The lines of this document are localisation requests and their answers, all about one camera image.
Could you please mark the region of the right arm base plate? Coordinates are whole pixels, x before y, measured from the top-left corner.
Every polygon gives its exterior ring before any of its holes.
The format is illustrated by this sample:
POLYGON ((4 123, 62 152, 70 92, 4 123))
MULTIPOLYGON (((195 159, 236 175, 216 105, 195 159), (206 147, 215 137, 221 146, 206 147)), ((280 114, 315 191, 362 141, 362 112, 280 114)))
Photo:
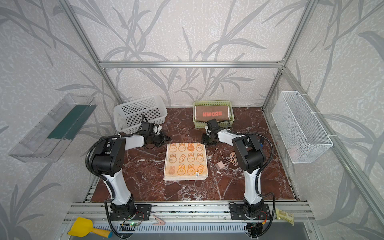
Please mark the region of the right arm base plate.
POLYGON ((229 210, 231 214, 231 220, 257 220, 264 221, 271 219, 271 211, 268 204, 263 203, 260 210, 255 214, 249 214, 245 211, 244 204, 238 204, 235 202, 229 202, 229 210))

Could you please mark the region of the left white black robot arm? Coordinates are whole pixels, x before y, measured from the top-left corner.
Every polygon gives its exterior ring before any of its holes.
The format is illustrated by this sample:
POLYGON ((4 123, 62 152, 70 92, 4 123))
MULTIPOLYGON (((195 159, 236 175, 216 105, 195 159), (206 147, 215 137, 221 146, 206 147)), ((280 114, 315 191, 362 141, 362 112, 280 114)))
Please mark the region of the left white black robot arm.
POLYGON ((171 140, 164 134, 162 126, 149 122, 143 115, 136 132, 101 137, 90 147, 85 157, 86 168, 107 186, 111 199, 105 203, 110 204, 113 214, 130 218, 137 212, 134 197, 123 176, 125 152, 147 145, 160 148, 171 140))

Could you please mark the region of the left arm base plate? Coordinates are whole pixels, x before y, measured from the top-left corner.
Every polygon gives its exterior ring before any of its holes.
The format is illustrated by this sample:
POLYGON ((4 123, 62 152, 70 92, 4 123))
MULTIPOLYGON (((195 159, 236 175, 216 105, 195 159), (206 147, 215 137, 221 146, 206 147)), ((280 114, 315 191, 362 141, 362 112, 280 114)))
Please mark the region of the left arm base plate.
POLYGON ((109 215, 112 221, 148 221, 150 218, 151 209, 151 204, 136 204, 134 207, 112 204, 111 212, 109 215))

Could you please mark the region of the red patterned towel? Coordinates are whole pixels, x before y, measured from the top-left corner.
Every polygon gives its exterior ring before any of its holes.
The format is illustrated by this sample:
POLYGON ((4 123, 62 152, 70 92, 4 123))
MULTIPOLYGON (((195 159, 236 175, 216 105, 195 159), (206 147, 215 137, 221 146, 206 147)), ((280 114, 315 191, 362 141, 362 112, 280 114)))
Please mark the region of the red patterned towel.
POLYGON ((219 121, 230 120, 230 108, 227 105, 219 106, 195 106, 195 120, 207 122, 212 119, 219 121))

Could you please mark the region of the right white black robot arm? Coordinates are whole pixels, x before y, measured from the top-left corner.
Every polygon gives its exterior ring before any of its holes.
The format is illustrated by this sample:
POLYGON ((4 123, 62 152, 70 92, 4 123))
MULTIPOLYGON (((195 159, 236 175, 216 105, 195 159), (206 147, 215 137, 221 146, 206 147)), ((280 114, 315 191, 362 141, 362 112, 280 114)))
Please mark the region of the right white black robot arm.
POLYGON ((220 142, 234 148, 238 164, 244 171, 245 177, 243 211, 246 218, 255 219, 265 206, 266 195, 261 192, 261 173, 274 157, 272 142, 258 133, 234 132, 220 127, 215 119, 206 122, 205 130, 202 144, 212 146, 220 142))

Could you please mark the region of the orange patterned towel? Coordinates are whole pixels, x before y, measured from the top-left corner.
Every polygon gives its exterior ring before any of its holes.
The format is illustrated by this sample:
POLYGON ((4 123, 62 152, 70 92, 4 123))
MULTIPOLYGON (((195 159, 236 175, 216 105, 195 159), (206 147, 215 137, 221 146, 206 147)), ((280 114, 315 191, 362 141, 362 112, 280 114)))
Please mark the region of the orange patterned towel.
POLYGON ((199 181, 209 176, 206 147, 201 143, 167 145, 165 181, 199 181))

